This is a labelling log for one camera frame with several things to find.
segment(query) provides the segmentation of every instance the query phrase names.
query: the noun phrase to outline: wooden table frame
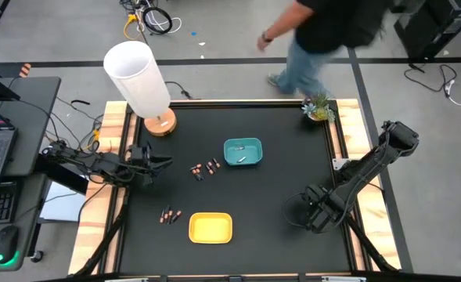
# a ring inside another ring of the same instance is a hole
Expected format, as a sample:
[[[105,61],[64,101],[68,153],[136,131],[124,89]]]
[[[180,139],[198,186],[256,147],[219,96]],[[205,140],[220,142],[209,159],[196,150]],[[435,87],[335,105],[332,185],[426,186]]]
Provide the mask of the wooden table frame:
[[[284,99],[258,99],[255,102],[286,102]],[[198,103],[211,103],[211,102],[243,102],[242,100],[197,100]],[[174,101],[174,103],[194,103],[190,101]],[[334,123],[330,124],[330,131],[335,150],[336,158],[348,157],[350,159],[359,159],[369,152],[369,142],[366,134],[365,126],[362,120],[362,115],[359,109],[358,101],[356,99],[337,99],[338,113],[341,124],[341,130],[344,135],[344,144],[347,148],[345,152],[340,148],[338,136],[340,131]],[[101,144],[110,144],[110,146],[103,146],[103,150],[112,150],[114,153],[119,154],[121,147],[121,137],[127,133],[127,137],[122,139],[122,147],[125,148],[133,143],[134,132],[136,129],[136,116],[134,114],[128,115],[129,121],[125,121],[127,104],[124,101],[108,102],[103,116],[103,124],[100,132]],[[375,178],[371,181],[376,186],[380,185],[380,180]],[[89,183],[86,198],[89,198],[101,186]],[[70,262],[69,273],[77,272],[92,255],[95,248],[103,238],[106,231],[106,223],[111,222],[117,216],[119,209],[122,205],[124,198],[124,189],[112,189],[111,186],[106,186],[100,194],[90,201],[83,209],[81,215],[81,222],[77,230],[77,237],[74,245],[74,252]],[[378,251],[384,258],[395,268],[401,267],[400,260],[397,253],[397,248],[394,242],[394,235],[392,233],[390,221],[387,214],[387,209],[384,203],[383,194],[374,186],[366,186],[358,194],[358,209],[360,217],[355,216],[356,220],[362,221],[366,236],[373,242]],[[355,265],[359,270],[366,269],[369,264],[367,255],[362,250],[357,237],[351,232],[351,243],[354,249]],[[118,266],[115,263],[117,255],[117,247],[119,233],[116,234],[110,243],[108,252],[106,253],[106,264],[101,264],[100,272],[112,273]],[[288,274],[272,274],[272,276],[294,276],[295,273]],[[307,275],[319,275],[319,273],[307,273]]]

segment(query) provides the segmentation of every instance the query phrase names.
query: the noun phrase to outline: jeans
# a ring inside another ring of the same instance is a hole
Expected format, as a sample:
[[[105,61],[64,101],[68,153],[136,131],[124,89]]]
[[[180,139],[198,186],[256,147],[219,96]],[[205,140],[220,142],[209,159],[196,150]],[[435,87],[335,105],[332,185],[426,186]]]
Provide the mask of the jeans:
[[[286,69],[276,79],[282,93],[293,94],[299,89],[307,97],[315,97],[320,92],[329,95],[329,92],[317,79],[321,66],[331,57],[327,54],[311,54],[304,51],[293,39],[287,53]]]

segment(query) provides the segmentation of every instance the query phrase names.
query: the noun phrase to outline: green light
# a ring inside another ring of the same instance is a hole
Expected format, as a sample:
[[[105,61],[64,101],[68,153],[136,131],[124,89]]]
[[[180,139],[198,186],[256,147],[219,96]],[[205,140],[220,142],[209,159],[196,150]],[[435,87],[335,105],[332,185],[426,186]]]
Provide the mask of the green light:
[[[14,256],[13,258],[11,258],[10,261],[6,262],[6,263],[0,263],[0,266],[1,267],[9,267],[9,266],[12,266],[17,260],[18,258],[20,257],[20,252],[19,251],[16,251],[16,253],[14,253]]]

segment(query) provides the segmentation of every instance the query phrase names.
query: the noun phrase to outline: wristwatch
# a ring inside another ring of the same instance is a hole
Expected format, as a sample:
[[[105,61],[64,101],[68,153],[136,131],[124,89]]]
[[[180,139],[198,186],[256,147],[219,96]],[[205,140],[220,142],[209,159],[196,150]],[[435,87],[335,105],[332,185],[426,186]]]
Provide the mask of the wristwatch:
[[[267,43],[274,41],[273,39],[267,38],[267,36],[265,35],[265,31],[263,31],[263,33],[261,34],[261,39],[263,39],[263,41]]]

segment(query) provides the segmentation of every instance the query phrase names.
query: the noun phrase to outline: computer mouse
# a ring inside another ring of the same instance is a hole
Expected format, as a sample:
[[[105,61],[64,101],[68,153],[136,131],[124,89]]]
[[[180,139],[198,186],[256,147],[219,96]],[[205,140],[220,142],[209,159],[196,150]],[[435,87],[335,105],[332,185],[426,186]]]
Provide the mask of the computer mouse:
[[[18,245],[18,227],[7,226],[0,231],[0,263],[10,261],[16,253]]]

